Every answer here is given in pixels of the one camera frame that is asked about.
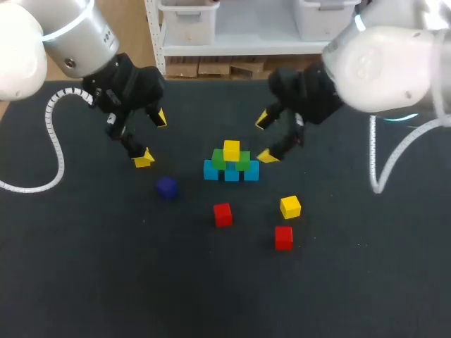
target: block pyramid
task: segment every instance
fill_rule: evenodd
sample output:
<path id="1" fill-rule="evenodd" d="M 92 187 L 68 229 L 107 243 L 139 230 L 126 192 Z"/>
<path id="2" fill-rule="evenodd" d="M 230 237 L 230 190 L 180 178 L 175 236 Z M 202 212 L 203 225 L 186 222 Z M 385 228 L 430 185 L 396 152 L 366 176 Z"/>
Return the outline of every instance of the block pyramid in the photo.
<path id="1" fill-rule="evenodd" d="M 255 182 L 259 180 L 259 162 L 251 161 L 250 151 L 240 151 L 240 141 L 225 140 L 223 149 L 214 149 L 211 160 L 205 160 L 204 179 Z"/>

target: green cube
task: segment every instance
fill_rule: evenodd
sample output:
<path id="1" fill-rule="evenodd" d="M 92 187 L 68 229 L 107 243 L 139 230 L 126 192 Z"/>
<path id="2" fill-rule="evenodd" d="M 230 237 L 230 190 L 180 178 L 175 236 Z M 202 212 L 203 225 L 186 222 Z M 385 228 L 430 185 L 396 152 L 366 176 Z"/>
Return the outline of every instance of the green cube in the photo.
<path id="1" fill-rule="evenodd" d="M 251 152 L 240 151 L 240 161 L 235 165 L 236 171 L 249 171 L 251 170 Z"/>
<path id="2" fill-rule="evenodd" d="M 224 161 L 224 151 L 222 149 L 214 149 L 211 157 L 211 164 L 217 170 L 225 170 L 226 162 Z"/>

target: white shelf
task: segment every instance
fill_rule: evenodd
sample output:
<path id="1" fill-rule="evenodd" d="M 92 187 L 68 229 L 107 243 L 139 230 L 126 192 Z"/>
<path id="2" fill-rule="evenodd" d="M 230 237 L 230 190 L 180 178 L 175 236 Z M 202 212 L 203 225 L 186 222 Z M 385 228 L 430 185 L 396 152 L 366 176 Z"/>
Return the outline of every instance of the white shelf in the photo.
<path id="1" fill-rule="evenodd" d="M 221 0 L 216 39 L 208 46 L 176 46 L 166 37 L 164 56 L 319 54 L 328 42 L 302 41 L 292 0 Z"/>

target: white plastic bin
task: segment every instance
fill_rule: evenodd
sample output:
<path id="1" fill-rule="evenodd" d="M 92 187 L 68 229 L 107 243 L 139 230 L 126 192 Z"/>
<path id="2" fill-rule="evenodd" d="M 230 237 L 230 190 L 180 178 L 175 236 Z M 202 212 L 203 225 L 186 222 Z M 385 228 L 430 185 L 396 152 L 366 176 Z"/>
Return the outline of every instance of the white plastic bin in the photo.
<path id="1" fill-rule="evenodd" d="M 351 22 L 361 0 L 294 0 L 297 29 L 307 41 L 332 40 Z"/>
<path id="2" fill-rule="evenodd" d="M 205 0 L 161 0 L 158 8 L 166 21 L 166 39 L 177 46 L 214 43 L 219 2 Z"/>

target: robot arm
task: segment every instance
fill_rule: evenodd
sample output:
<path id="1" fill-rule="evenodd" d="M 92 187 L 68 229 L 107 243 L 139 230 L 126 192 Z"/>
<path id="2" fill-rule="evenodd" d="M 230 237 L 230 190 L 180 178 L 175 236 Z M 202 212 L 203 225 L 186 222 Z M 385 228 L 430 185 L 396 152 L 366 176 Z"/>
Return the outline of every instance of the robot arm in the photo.
<path id="1" fill-rule="evenodd" d="M 0 0 L 0 100 L 33 95 L 44 82 L 44 49 L 71 78 L 102 69 L 119 41 L 94 0 Z"/>
<path id="2" fill-rule="evenodd" d="M 106 133 L 134 160 L 152 158 L 127 131 L 144 108 L 157 127 L 166 125 L 159 101 L 164 79 L 155 67 L 137 68 L 94 0 L 0 0 L 0 101 L 32 96 L 45 81 L 46 51 L 71 78 L 82 78 L 91 107 L 109 114 Z"/>
<path id="3" fill-rule="evenodd" d="M 303 145 L 307 123 L 322 123 L 347 104 L 391 120 L 437 117 L 449 125 L 451 104 L 451 1 L 375 0 L 303 72 L 280 69 L 269 78 L 278 102 L 257 126 L 266 129 L 283 111 L 288 133 L 261 153 L 263 162 L 281 161 Z M 302 127 L 294 130 L 295 121 Z"/>

